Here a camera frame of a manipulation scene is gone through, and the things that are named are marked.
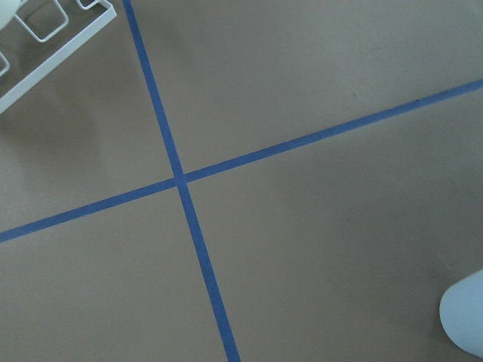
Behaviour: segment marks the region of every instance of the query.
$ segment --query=white basket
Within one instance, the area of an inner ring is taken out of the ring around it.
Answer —
[[[29,0],[20,0],[19,8],[17,9],[17,11],[20,10],[28,1]],[[23,28],[23,31],[29,33],[38,43],[45,43],[49,41],[69,24],[69,15],[63,9],[61,4],[59,3],[59,0],[51,1],[54,3],[55,8],[60,12],[63,21],[58,26],[55,26],[47,35],[44,35],[42,37],[40,37],[35,32],[35,30],[31,26],[29,26],[24,19],[22,19],[19,14],[14,13],[12,15],[12,18],[14,18],[21,25],[19,29]],[[0,114],[3,113],[3,111],[5,111],[15,101],[17,101],[21,96],[23,96],[30,88],[36,85],[55,67],[61,64],[70,54],[80,48],[94,34],[99,32],[107,23],[109,23],[116,16],[114,7],[107,0],[85,0],[84,2],[82,0],[74,1],[83,11],[88,11],[89,9],[92,9],[92,7],[95,5],[102,5],[105,8],[105,11],[99,17],[96,17],[95,20],[92,21],[92,23],[88,24],[83,30],[75,34],[70,40],[68,40],[67,43],[65,43],[61,48],[59,48],[52,55],[50,55],[49,58],[47,58],[44,62],[42,62],[39,66],[32,70],[28,75],[23,77],[12,88],[10,88],[0,98]],[[5,4],[8,2],[15,2],[15,0],[7,0]],[[0,82],[2,82],[2,80],[5,80],[9,76],[8,72],[10,69],[11,64],[0,49]]]

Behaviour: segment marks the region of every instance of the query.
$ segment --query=white cylinder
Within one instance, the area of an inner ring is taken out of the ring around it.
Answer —
[[[20,0],[0,0],[0,30],[14,17],[20,6]]]
[[[483,358],[483,270],[446,291],[439,306],[439,316],[455,345]]]

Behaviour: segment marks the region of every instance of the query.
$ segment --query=white plastic edge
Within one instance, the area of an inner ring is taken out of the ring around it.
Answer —
[[[111,3],[107,0],[100,0],[99,4],[104,6],[106,11],[65,43],[65,45],[63,45],[58,51],[53,53],[40,66],[32,70],[24,79],[14,85],[2,98],[0,98],[0,114],[115,18],[116,12]]]

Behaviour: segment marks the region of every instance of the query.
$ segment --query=white rounded object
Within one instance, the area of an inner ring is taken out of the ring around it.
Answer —
[[[0,30],[12,20],[20,6],[20,0],[0,0]]]
[[[483,270],[446,290],[439,317],[455,345],[483,358]]]

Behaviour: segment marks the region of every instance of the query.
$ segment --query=blue tape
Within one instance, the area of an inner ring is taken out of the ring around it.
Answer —
[[[149,186],[144,186],[140,189],[126,192],[121,195],[113,196],[102,201],[94,202],[93,204],[78,207],[76,209],[66,211],[65,213],[59,213],[48,218],[31,222],[26,225],[16,227],[4,232],[0,232],[0,243],[11,239],[19,238],[20,236],[28,235],[33,232],[38,232],[42,229],[50,228],[51,226],[62,224],[63,222],[71,221],[96,213],[101,210],[109,209],[120,204],[137,200],[138,198],[144,198],[145,196],[155,194],[157,192],[172,189],[176,186],[174,179],[167,179],[160,183],[154,183]]]
[[[477,91],[482,88],[483,88],[483,79],[479,79],[477,81],[473,81],[471,83],[467,83],[459,87],[451,88],[449,90],[444,90],[440,93],[433,94],[432,96],[424,97],[419,100],[414,100],[412,102],[401,104],[400,106],[397,106],[395,108],[386,109],[381,112],[374,113],[372,115],[367,115],[362,118],[357,118],[353,121],[338,124],[337,126],[333,126],[325,130],[320,130],[318,132],[311,133],[306,136],[296,138],[294,140],[279,143],[277,145],[270,146],[265,149],[261,149],[259,151],[251,152],[243,156],[238,156],[238,157],[229,159],[227,161],[220,162],[218,164],[204,167],[200,170],[189,172],[185,175],[186,181],[190,183],[192,181],[196,181],[197,179],[202,179],[208,176],[212,176],[216,173],[227,171],[235,167],[243,166],[244,164],[250,164],[251,162],[255,162],[263,158],[277,155],[279,153],[283,153],[291,149],[296,149],[296,148],[308,145],[310,143],[318,142],[320,140],[324,140],[326,138],[333,137],[338,134],[348,132],[350,130],[355,130],[356,128],[364,127],[369,124],[373,124],[388,118],[395,117],[397,115],[402,115],[404,113],[414,111],[415,109],[423,108],[444,100],[449,100],[450,98],[458,97],[462,94],[467,94],[469,92]]]
[[[220,294],[220,288],[215,278],[213,266],[211,265],[208,249],[206,247],[205,239],[203,238],[202,230],[199,225],[198,217],[196,215],[195,206],[189,193],[188,185],[184,176],[183,168],[181,167],[180,157],[176,150],[174,138],[169,127],[168,119],[165,114],[165,108],[162,104],[161,96],[158,87],[155,83],[154,75],[152,74],[149,58],[144,47],[143,39],[137,25],[137,20],[134,15],[134,9],[130,0],[123,0],[126,15],[128,16],[129,26],[133,35],[134,43],[136,45],[137,54],[140,58],[141,68],[143,69],[144,78],[148,87],[149,95],[151,96],[152,106],[154,107],[156,118],[158,119],[159,128],[165,141],[166,152],[171,163],[174,179],[180,194],[181,203],[183,204],[184,213],[188,222],[189,231],[195,245],[196,255],[202,270],[203,278],[205,280],[206,289],[210,298],[211,307],[213,309],[214,317],[217,321],[218,330],[225,348],[226,357],[229,362],[239,362],[240,356],[236,348],[235,339],[233,337],[232,329],[229,325],[228,316],[226,315],[225,306]]]

